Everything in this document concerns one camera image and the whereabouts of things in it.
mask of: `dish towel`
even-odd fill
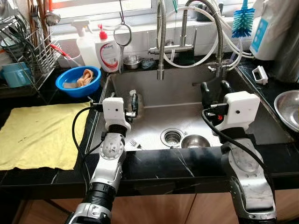
[[[71,135],[75,115],[89,103],[14,108],[0,130],[0,170],[15,167],[73,169],[77,149]],[[80,144],[88,111],[76,121]]]

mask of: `red cap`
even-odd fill
[[[99,24],[99,25],[98,25],[98,28],[101,29],[101,31],[100,31],[100,39],[101,39],[101,40],[105,40],[105,39],[107,39],[107,38],[108,38],[108,35],[107,35],[107,33],[106,33],[105,31],[103,31],[102,24]]]

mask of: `flexible hose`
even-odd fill
[[[211,21],[214,21],[214,18],[213,16],[211,16],[208,12],[206,12],[205,10],[203,9],[200,9],[200,8],[196,8],[196,7],[191,7],[191,6],[188,6],[188,7],[180,7],[177,9],[178,11],[181,11],[181,10],[194,10],[194,11],[197,11],[199,13],[202,13],[204,14],[205,16],[207,16]],[[170,12],[167,17],[170,17],[172,16],[173,14],[175,14],[176,11],[173,10],[172,12]],[[212,48],[210,49],[210,51],[207,53],[207,55],[202,58],[200,61],[196,62],[195,64],[191,64],[191,65],[178,65],[178,64],[175,64],[173,63],[171,60],[169,60],[169,58],[167,57],[167,55],[164,53],[164,59],[165,61],[167,61],[169,64],[171,64],[172,66],[175,66],[175,67],[178,67],[178,68],[182,68],[182,69],[186,69],[186,68],[192,68],[192,67],[195,67],[197,65],[200,65],[202,64],[204,61],[206,61],[210,56],[211,54],[213,54],[214,50],[216,49],[217,47],[217,44],[218,44],[218,38],[215,39],[215,42],[214,42],[214,45],[212,46]]]
[[[199,13],[202,13],[203,15],[205,15],[206,17],[208,17],[212,22],[214,22],[214,18],[208,13],[208,12],[206,12],[206,11],[204,11],[204,10],[202,10],[202,9],[200,9],[200,8],[197,8],[197,7],[180,7],[180,8],[178,8],[178,11],[181,11],[181,10],[193,10],[193,11],[197,11],[197,12],[199,12]],[[167,15],[167,17],[170,17],[170,16],[172,16],[173,14],[175,14],[176,12],[175,12],[175,10],[173,10],[172,12],[170,12],[168,15]],[[221,21],[223,22],[223,24],[225,25],[225,27],[228,27],[230,30],[231,30],[231,27],[221,18]],[[237,59],[232,63],[232,64],[230,64],[230,65],[228,65],[228,66],[234,66],[233,68],[235,68],[237,65],[238,65],[238,63],[240,62],[240,60],[241,60],[241,58],[242,57],[246,57],[246,58],[253,58],[253,56],[248,56],[248,55],[251,55],[250,53],[245,53],[245,52],[241,52],[240,53],[240,50],[231,42],[231,40],[229,39],[229,37],[225,34],[225,32],[224,31],[222,31],[223,32],[223,35],[224,35],[224,37],[225,37],[225,39],[226,39],[226,41],[228,42],[228,44],[229,44],[229,46],[231,47],[231,49],[232,49],[232,51],[233,52],[235,52],[237,55],[238,55],[238,57],[237,57]],[[196,62],[195,64],[192,64],[192,65],[187,65],[187,66],[183,66],[183,65],[178,65],[178,64],[175,64],[175,63],[173,63],[171,60],[169,60],[168,59],[168,57],[167,57],[167,55],[164,53],[164,59],[165,59],[165,61],[167,61],[170,65],[172,65],[172,66],[175,66],[175,67],[178,67],[178,68],[192,68],[192,67],[195,67],[195,66],[197,66],[197,65],[199,65],[199,64],[202,64],[205,60],[207,60],[210,56],[211,56],[211,54],[214,52],[214,50],[215,50],[215,48],[216,48],[216,45],[217,45],[217,38],[215,39],[215,42],[214,42],[214,45],[213,45],[213,47],[210,49],[210,51],[207,53],[207,55],[203,58],[203,59],[201,59],[200,61],[198,61],[198,62]]]
[[[228,71],[233,70],[242,59],[243,45],[242,45],[241,38],[239,38],[239,42],[240,42],[240,53],[239,53],[237,59],[233,63],[228,65],[229,67],[231,66],[231,68],[229,68]]]
[[[192,2],[194,2],[195,0],[188,0],[185,4],[186,7],[190,6],[190,4]],[[222,36],[222,27],[221,27],[221,21],[219,19],[219,15],[217,13],[217,9],[215,9],[215,7],[213,6],[213,4],[211,2],[209,2],[208,0],[199,0],[200,2],[204,3],[211,11],[212,16],[215,20],[216,23],[216,27],[217,27],[217,33],[218,33],[218,52],[217,52],[217,57],[216,57],[216,62],[217,63],[221,63],[222,62],[222,48],[223,48],[223,36]],[[185,39],[185,35],[186,35],[186,24],[187,24],[187,14],[188,11],[184,10],[183,12],[183,24],[182,24],[182,33],[181,36],[184,37],[183,39]]]
[[[214,4],[214,6],[216,7],[216,9],[218,9],[218,15],[219,15],[219,19],[221,20],[222,24],[229,30],[231,31],[232,28],[230,25],[228,25],[228,23],[226,21],[224,21],[224,19],[221,17],[221,11],[217,5],[217,2],[216,0],[212,0],[212,3]],[[224,35],[224,38],[225,40],[228,42],[228,45],[230,46],[230,48],[236,53],[236,54],[239,54],[240,50],[234,45],[234,43],[230,40],[230,38],[225,34],[225,32],[223,31],[223,35]],[[246,53],[246,52],[243,52],[242,53],[242,57],[246,57],[246,58],[254,58],[252,56],[251,53]]]
[[[159,46],[159,65],[158,70],[163,71],[163,53],[164,53],[164,47],[165,47],[165,39],[166,39],[166,10],[165,10],[165,4],[164,0],[158,0],[158,17],[161,15],[161,20],[158,20],[158,29],[157,33],[159,33],[160,27],[161,27],[161,39],[160,39],[160,46]]]

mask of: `water filter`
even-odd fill
[[[299,1],[263,0],[250,51],[259,60],[274,60],[297,14]]]

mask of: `blue cup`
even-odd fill
[[[29,77],[32,77],[31,71],[24,62],[3,65],[2,68],[2,75],[10,88],[31,84],[29,78],[25,74],[26,72]]]

